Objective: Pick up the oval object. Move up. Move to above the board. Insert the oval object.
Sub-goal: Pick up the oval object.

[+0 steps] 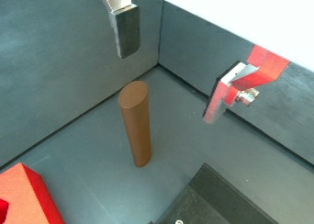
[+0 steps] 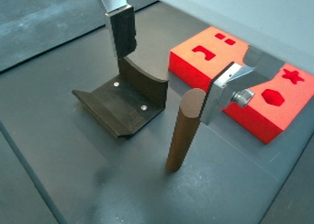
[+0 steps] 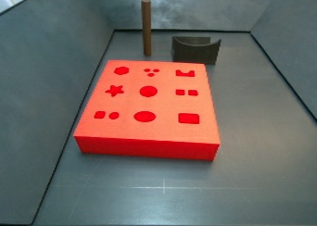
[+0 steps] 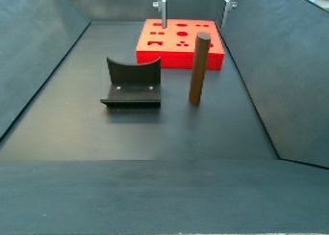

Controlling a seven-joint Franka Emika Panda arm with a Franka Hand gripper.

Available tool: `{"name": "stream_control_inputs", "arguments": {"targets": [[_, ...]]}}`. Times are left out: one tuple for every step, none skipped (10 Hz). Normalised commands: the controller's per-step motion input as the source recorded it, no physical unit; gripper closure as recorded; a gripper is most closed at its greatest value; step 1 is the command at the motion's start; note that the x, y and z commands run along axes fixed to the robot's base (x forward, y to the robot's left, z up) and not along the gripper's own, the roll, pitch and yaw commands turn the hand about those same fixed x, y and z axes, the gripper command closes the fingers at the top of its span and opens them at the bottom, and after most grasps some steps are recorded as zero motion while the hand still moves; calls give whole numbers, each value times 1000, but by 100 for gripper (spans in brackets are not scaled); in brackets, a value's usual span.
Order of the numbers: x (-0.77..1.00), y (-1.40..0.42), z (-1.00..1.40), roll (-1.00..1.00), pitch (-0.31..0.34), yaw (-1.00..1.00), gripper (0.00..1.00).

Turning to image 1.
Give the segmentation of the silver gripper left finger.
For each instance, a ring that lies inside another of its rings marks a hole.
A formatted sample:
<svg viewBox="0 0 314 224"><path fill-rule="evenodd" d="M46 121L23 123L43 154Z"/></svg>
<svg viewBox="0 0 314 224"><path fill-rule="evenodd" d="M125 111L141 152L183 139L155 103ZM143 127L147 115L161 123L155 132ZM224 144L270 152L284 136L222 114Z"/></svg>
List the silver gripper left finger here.
<svg viewBox="0 0 314 224"><path fill-rule="evenodd" d="M118 56L125 59L141 47L141 8L131 0L103 0L113 24Z"/></svg>

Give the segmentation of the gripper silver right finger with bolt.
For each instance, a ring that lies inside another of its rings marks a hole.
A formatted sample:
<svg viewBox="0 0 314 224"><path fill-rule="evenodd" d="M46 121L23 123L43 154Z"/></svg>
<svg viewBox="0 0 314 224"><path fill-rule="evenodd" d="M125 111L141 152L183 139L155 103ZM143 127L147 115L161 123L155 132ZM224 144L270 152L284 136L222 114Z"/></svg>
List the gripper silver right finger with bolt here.
<svg viewBox="0 0 314 224"><path fill-rule="evenodd" d="M248 61L237 62L217 78L204 120L214 123L236 103L250 106L260 95L257 87L276 81L289 64L288 59L254 45Z"/></svg>

